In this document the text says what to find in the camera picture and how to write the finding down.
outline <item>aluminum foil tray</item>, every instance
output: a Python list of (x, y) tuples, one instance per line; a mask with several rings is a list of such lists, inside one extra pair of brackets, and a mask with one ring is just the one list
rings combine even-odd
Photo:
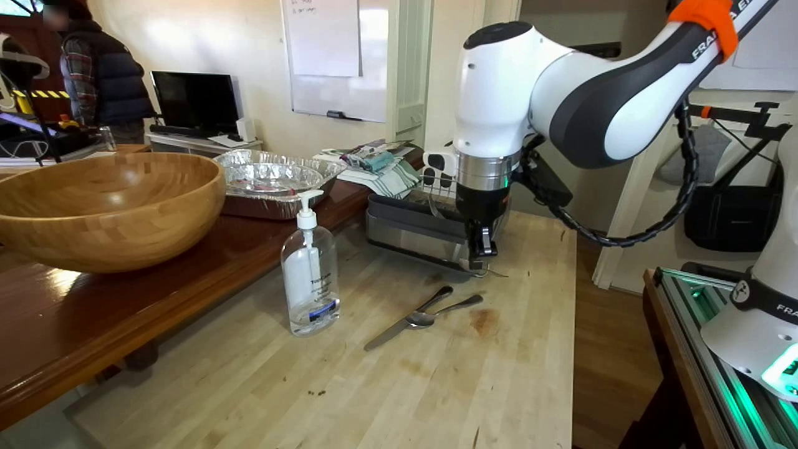
[(302, 208), (297, 191), (324, 191), (324, 195), (310, 201), (310, 207), (314, 207), (330, 193), (335, 178), (346, 170), (342, 163), (253, 149), (237, 149), (214, 160), (224, 167), (227, 179), (222, 214), (268, 220), (294, 219)]

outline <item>black bag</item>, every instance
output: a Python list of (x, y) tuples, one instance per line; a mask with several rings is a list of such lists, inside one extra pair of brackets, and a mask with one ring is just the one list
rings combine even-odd
[(784, 170), (776, 166), (767, 187), (731, 185), (734, 177), (770, 141), (761, 141), (715, 185), (696, 188), (685, 214), (685, 234), (714, 251), (759, 252), (776, 227), (784, 191)]

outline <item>spoon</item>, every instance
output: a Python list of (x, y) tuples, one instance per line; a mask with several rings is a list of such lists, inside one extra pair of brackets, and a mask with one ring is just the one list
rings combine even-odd
[(408, 324), (410, 324), (411, 329), (426, 329), (435, 324), (435, 319), (440, 314), (451, 312), (452, 310), (457, 310), (458, 308), (471, 307), (481, 303), (483, 300), (484, 299), (482, 295), (474, 295), (465, 301), (461, 301), (457, 304), (450, 305), (447, 308), (443, 308), (437, 313), (413, 312), (408, 315), (405, 320), (408, 322)]

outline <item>butter knife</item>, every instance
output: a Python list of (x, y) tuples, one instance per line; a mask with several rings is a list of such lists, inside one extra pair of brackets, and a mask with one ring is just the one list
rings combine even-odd
[[(435, 296), (430, 298), (429, 301), (423, 303), (421, 307), (417, 308), (414, 312), (425, 312), (428, 308), (431, 308), (433, 305), (451, 296), (453, 292), (454, 288), (452, 288), (450, 285), (441, 288), (438, 290), (438, 293), (436, 293)], [(365, 351), (371, 351), (372, 349), (381, 346), (388, 340), (391, 340), (393, 337), (399, 335), (399, 332), (404, 331), (410, 326), (410, 323), (407, 321), (407, 317), (412, 314), (413, 313), (410, 312), (407, 316), (401, 320), (398, 320), (393, 326), (387, 328), (382, 332), (382, 334), (378, 335), (374, 340), (371, 340), (369, 343), (367, 343), (363, 349)]]

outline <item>wooden bowl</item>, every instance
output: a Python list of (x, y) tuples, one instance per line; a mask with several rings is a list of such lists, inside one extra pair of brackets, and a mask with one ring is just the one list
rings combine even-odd
[(94, 157), (0, 181), (0, 242), (78, 272), (125, 272), (197, 243), (224, 203), (224, 171), (206, 157)]

